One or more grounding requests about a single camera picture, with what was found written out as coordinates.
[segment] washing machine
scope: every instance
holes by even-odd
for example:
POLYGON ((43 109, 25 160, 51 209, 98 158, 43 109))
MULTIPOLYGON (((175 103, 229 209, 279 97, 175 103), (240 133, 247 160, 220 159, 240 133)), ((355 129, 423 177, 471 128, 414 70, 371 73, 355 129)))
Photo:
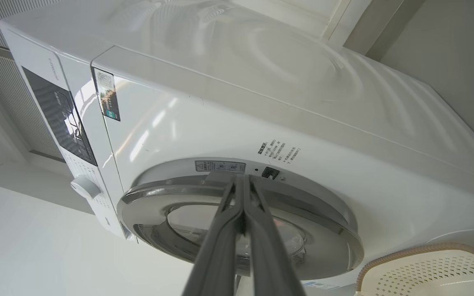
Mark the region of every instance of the washing machine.
POLYGON ((474 133, 412 77, 223 0, 66 0, 0 27, 71 186, 126 243, 193 261, 247 174, 304 285, 474 245, 474 133))

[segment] white knob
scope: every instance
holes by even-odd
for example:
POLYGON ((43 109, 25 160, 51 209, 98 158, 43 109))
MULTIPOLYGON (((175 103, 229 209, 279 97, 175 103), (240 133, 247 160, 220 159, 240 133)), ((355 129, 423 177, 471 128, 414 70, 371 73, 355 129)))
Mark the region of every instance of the white knob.
POLYGON ((100 188, 85 176, 77 176, 72 180, 71 187, 87 200, 92 200, 96 195, 100 194, 100 188))

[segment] display screen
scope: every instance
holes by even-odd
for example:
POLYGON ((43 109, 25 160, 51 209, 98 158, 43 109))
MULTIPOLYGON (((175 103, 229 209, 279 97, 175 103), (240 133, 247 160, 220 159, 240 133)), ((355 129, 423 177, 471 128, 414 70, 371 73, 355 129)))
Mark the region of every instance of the display screen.
POLYGON ((77 157, 96 165, 71 92, 52 84, 25 67, 23 71, 58 144, 77 157))

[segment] laundry basket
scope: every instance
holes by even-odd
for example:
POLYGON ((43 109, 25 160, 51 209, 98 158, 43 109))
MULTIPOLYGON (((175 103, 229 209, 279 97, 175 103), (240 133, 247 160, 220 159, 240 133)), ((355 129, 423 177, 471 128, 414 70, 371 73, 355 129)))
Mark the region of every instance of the laundry basket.
POLYGON ((441 243, 376 259, 360 272, 356 296, 474 296, 474 247, 441 243))

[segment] qr code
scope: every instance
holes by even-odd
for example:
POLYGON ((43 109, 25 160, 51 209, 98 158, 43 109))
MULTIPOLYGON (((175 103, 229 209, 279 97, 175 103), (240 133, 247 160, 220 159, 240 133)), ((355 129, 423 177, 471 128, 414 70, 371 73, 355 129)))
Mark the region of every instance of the qr code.
POLYGON ((113 75, 109 73, 97 72, 96 78, 98 79, 98 84, 100 84, 100 86, 104 86, 110 90, 114 88, 113 75))

